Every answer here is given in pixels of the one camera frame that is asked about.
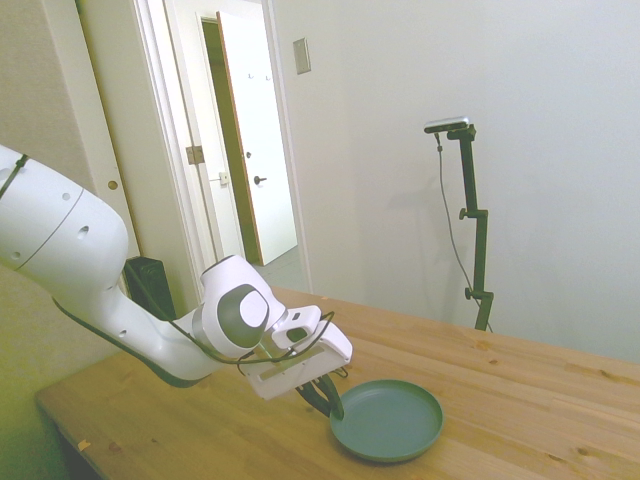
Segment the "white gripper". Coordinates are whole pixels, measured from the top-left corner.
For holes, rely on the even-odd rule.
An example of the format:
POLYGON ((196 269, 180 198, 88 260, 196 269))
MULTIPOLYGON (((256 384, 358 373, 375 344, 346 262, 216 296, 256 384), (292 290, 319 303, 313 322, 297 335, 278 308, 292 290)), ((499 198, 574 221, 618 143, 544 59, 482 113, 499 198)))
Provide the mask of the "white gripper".
POLYGON ((298 387, 298 394, 311 407, 327 417, 334 415, 343 419, 342 400, 328 373, 351 361, 353 346, 335 324, 329 324, 320 339, 307 349, 311 343, 311 340, 304 341, 295 349, 295 355, 282 362, 245 366, 245 377, 254 392, 265 400, 298 387), (310 382, 319 377, 319 389, 326 398, 310 382))

